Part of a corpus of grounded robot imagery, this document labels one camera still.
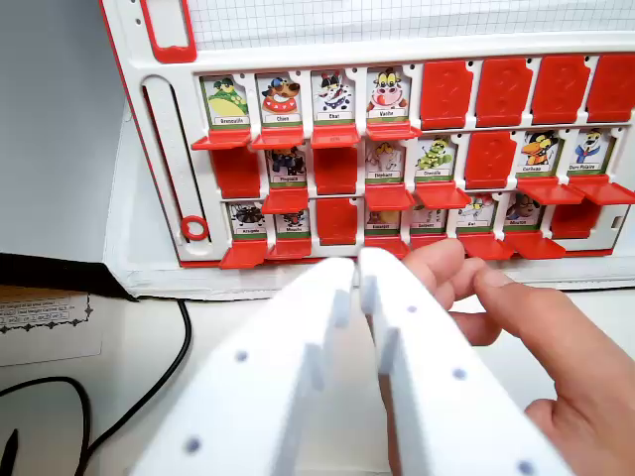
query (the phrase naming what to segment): hand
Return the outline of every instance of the hand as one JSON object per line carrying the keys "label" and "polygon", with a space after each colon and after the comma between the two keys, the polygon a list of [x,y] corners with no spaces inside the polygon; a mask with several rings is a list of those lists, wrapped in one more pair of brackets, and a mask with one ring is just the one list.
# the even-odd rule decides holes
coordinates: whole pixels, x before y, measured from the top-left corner
{"label": "hand", "polygon": [[[537,400],[528,417],[578,476],[621,476],[635,467],[635,363],[563,293],[512,282],[478,259],[465,259],[457,240],[420,248],[404,260],[437,300],[477,294],[483,313],[451,312],[474,345],[493,342],[503,328],[519,337],[556,383],[555,401]],[[389,382],[380,382],[392,409]],[[392,415],[389,459],[401,474]]]}

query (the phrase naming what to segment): red ring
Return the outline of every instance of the red ring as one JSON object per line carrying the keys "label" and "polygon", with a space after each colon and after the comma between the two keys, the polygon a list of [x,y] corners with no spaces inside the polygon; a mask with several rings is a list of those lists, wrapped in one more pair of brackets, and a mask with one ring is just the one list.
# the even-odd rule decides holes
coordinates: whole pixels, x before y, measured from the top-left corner
{"label": "red ring", "polygon": [[[202,226],[202,233],[198,235],[194,235],[193,233],[191,233],[190,223],[198,223],[200,226]],[[190,241],[201,241],[209,236],[209,228],[207,228],[207,222],[201,217],[195,215],[186,216],[183,220],[181,220],[181,231]]]}

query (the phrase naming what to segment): white desk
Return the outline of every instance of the white desk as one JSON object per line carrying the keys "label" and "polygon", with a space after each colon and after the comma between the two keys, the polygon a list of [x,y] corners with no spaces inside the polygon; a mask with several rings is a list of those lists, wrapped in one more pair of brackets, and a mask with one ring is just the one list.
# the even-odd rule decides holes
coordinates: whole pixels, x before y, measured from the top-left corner
{"label": "white desk", "polygon": [[[607,334],[635,356],[635,318],[620,309],[635,306],[635,291],[572,294],[571,298]],[[79,379],[93,404],[93,435],[119,418],[173,360],[183,340],[177,305],[166,300],[138,303],[93,297],[94,318],[103,324],[101,355],[0,368],[0,388],[37,377]],[[226,335],[253,315],[262,301],[189,304],[193,324],[190,358],[172,385],[103,447],[87,472],[126,474],[201,360]],[[460,304],[476,310],[475,300]],[[361,476],[388,471],[385,415],[376,383],[370,333],[361,313],[336,334],[334,368],[324,393],[308,415],[298,461],[303,476]],[[553,384],[519,341],[503,335],[480,353],[520,406],[552,397]],[[70,386],[49,384],[21,391],[0,402],[0,446],[20,428],[16,476],[72,474],[79,450],[81,419]]]}

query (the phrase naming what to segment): gray wall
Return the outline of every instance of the gray wall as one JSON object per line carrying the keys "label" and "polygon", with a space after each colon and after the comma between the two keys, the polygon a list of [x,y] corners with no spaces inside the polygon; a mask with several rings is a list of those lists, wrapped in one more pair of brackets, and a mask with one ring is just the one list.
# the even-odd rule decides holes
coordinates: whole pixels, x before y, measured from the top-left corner
{"label": "gray wall", "polygon": [[0,252],[102,260],[123,105],[97,0],[0,1]]}

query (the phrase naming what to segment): black cable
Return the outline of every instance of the black cable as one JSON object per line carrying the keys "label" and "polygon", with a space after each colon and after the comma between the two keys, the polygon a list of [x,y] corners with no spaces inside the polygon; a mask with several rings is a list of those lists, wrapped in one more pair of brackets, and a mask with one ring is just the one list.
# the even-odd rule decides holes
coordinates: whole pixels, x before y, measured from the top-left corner
{"label": "black cable", "polygon": [[97,439],[95,439],[91,444],[88,444],[90,441],[90,427],[91,427],[91,408],[90,408],[90,398],[88,397],[88,393],[83,385],[78,382],[76,379],[71,377],[44,377],[41,379],[34,379],[28,382],[23,382],[21,384],[14,385],[13,387],[9,387],[8,389],[4,389],[0,391],[0,398],[5,395],[12,394],[22,389],[26,389],[28,387],[33,387],[35,385],[47,384],[50,382],[65,382],[67,384],[72,385],[72,387],[77,392],[79,396],[79,401],[81,402],[81,414],[83,420],[83,432],[81,437],[81,450],[79,452],[79,462],[77,463],[77,469],[75,470],[75,476],[83,476],[86,467],[88,466],[88,461],[95,453],[97,449],[117,430],[119,430],[124,424],[126,424],[130,418],[132,418],[140,409],[142,409],[157,393],[161,390],[161,388],[170,380],[170,377],[176,372],[176,370],[181,366],[181,363],[188,355],[188,350],[191,347],[191,320],[190,313],[188,312],[188,308],[186,307],[186,302],[182,299],[178,299],[177,303],[179,305],[179,310],[181,311],[181,316],[183,317],[184,327],[185,327],[185,338],[183,341],[183,345],[181,346],[181,350],[175,357],[175,360],[172,362],[168,370],[161,376],[161,378],[157,381],[152,388],[146,392],[146,394],[139,399],[139,401],[133,405],[128,412],[126,412],[116,423],[106,429]]}

